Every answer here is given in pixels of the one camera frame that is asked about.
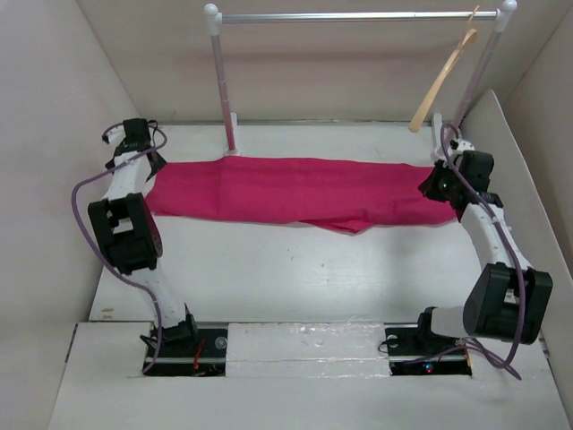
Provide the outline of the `pink trousers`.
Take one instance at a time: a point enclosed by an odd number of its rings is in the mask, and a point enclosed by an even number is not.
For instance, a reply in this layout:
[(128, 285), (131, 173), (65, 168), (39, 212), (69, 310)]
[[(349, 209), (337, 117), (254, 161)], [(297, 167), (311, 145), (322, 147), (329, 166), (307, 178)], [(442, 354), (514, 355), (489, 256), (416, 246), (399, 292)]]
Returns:
[(160, 216), (286, 225), (359, 234), (373, 226), (437, 226), (455, 219), (418, 190), (431, 169), (308, 158), (172, 162), (146, 197)]

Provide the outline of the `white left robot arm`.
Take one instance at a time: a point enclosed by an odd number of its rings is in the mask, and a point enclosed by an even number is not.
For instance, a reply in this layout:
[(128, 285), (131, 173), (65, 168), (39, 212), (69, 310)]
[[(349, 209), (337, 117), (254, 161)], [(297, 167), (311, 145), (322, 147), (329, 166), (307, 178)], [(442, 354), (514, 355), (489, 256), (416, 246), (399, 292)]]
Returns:
[(145, 200), (145, 185), (167, 162), (158, 153), (158, 123), (144, 118), (124, 120), (104, 132), (102, 140), (114, 147), (106, 164), (111, 184), (88, 206), (98, 249), (122, 279), (149, 297), (156, 325), (142, 340), (169, 357), (190, 356), (201, 344), (196, 321), (187, 304), (175, 296), (159, 260), (163, 244)]

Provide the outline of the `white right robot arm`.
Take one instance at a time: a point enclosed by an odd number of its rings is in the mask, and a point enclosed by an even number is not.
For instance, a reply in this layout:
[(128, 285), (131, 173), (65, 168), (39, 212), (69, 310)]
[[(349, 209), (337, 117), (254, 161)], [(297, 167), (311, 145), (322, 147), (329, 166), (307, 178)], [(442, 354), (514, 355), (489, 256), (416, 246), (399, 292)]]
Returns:
[(482, 272), (456, 312), (467, 336), (521, 344), (537, 339), (552, 292), (549, 273), (537, 271), (518, 250), (501, 198), (490, 193), (494, 159), (489, 153), (450, 151), (419, 185), (422, 195), (447, 202), (470, 236)]

